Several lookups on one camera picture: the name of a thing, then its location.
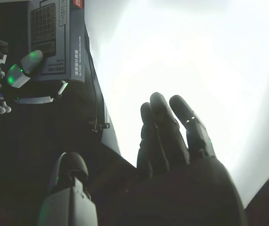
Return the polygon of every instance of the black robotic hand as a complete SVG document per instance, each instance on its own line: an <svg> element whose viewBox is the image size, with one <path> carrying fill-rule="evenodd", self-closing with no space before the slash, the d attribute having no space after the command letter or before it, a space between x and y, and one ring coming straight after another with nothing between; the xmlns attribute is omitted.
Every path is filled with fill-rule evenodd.
<svg viewBox="0 0 269 226"><path fill-rule="evenodd" d="M170 106L186 127L188 148L164 97L154 93L141 107L140 181L104 225L246 226L237 190L204 125L180 96Z"/></svg>

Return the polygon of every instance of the bright white light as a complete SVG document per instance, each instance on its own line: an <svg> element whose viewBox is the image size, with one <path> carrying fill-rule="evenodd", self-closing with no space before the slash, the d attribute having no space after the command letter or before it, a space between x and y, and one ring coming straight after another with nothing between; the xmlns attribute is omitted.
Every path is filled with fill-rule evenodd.
<svg viewBox="0 0 269 226"><path fill-rule="evenodd" d="M85 3L122 156L136 164L140 106L151 94L179 94L205 124L246 206L269 178L269 0Z"/></svg>

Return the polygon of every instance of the overexposed white backdrop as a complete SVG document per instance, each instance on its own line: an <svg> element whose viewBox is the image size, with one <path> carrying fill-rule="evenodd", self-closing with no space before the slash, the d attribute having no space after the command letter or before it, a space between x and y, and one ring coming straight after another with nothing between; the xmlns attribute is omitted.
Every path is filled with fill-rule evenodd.
<svg viewBox="0 0 269 226"><path fill-rule="evenodd" d="M85 21L122 156L151 94L179 94L246 207L269 178L269 0L85 0Z"/></svg>

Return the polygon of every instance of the box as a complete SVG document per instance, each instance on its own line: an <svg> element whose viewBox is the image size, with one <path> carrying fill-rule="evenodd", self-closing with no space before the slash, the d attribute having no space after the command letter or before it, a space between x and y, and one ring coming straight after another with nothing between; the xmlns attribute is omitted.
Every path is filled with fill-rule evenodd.
<svg viewBox="0 0 269 226"><path fill-rule="evenodd" d="M83 0L28 2L29 51L43 52L41 67L32 81L85 82L88 57L84 23Z"/></svg>

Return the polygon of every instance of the wire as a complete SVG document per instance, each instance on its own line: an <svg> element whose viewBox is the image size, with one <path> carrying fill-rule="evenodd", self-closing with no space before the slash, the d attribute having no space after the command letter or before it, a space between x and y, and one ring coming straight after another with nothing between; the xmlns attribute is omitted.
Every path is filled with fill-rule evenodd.
<svg viewBox="0 0 269 226"><path fill-rule="evenodd" d="M95 84L94 84L94 78L92 76L92 69L91 69L91 62L92 61L92 57L91 57L91 53L90 53L90 49L88 46L88 42L87 42L87 38L86 35L84 36L85 39L85 45L86 45L86 49L87 49L87 53L88 53L88 62L89 62L89 68L90 68L90 76L91 76L91 82L92 82L92 86L93 86L93 91L95 93L95 108L96 108L96 118L95 118L95 125L94 125L94 130L97 130L97 123L98 123L98 101L97 101L97 92L96 92L96 88L95 88Z"/></svg>

